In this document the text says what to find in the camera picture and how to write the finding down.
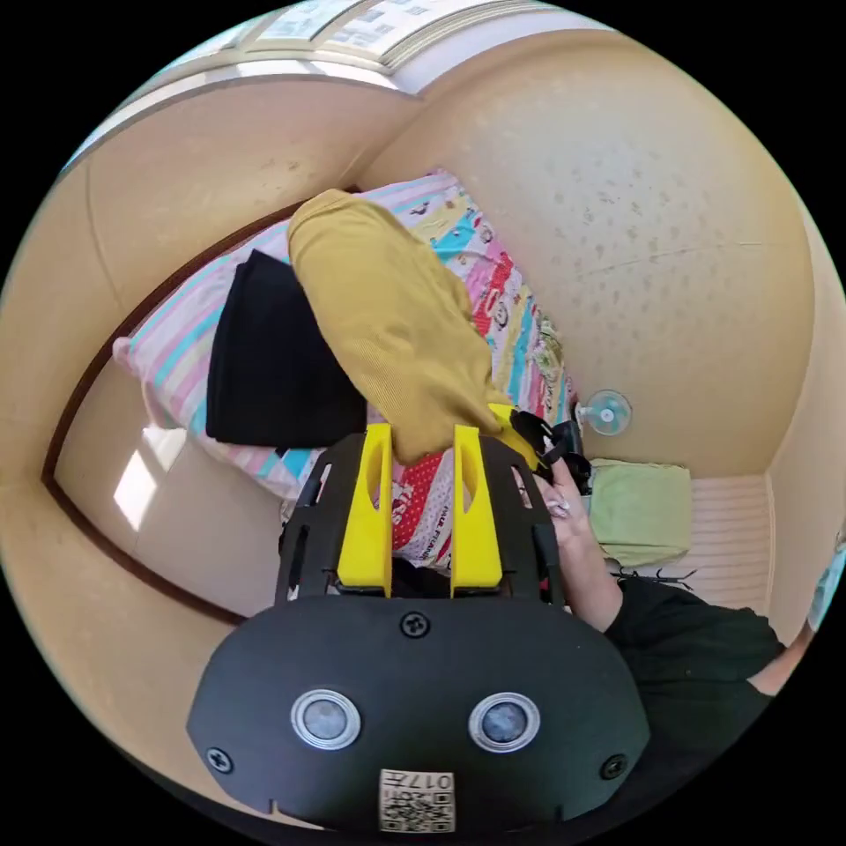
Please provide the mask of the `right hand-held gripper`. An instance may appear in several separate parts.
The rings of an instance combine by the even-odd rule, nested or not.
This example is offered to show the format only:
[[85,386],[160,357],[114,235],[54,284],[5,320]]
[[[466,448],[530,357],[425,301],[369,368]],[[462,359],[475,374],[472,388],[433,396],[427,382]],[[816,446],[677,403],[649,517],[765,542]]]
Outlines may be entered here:
[[500,441],[514,450],[530,470],[550,485],[554,482],[553,465],[566,465],[581,496],[592,493],[592,466],[583,454],[581,430],[573,420],[554,426],[533,414],[505,404],[489,405],[501,425]]

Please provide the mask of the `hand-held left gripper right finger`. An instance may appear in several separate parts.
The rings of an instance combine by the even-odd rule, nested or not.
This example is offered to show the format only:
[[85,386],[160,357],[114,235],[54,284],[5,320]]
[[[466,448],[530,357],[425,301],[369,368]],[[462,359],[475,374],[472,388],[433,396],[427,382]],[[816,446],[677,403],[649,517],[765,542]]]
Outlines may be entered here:
[[498,590],[501,556],[478,429],[457,426],[453,443],[452,590]]

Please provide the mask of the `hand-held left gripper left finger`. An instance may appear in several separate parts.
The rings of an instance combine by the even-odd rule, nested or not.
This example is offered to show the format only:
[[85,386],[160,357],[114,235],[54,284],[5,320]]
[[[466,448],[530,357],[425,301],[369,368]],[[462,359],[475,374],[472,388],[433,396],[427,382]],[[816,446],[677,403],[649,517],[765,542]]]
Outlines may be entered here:
[[338,558],[341,590],[392,587],[392,433],[388,423],[367,427],[355,468]]

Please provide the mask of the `person's right hand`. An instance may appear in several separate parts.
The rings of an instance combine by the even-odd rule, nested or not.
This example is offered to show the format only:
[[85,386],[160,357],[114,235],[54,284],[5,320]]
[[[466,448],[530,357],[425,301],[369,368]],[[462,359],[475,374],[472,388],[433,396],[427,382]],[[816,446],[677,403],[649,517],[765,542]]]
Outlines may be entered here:
[[603,551],[596,541],[576,483],[560,458],[551,467],[553,481],[534,475],[553,524],[560,568],[567,577],[607,574]]

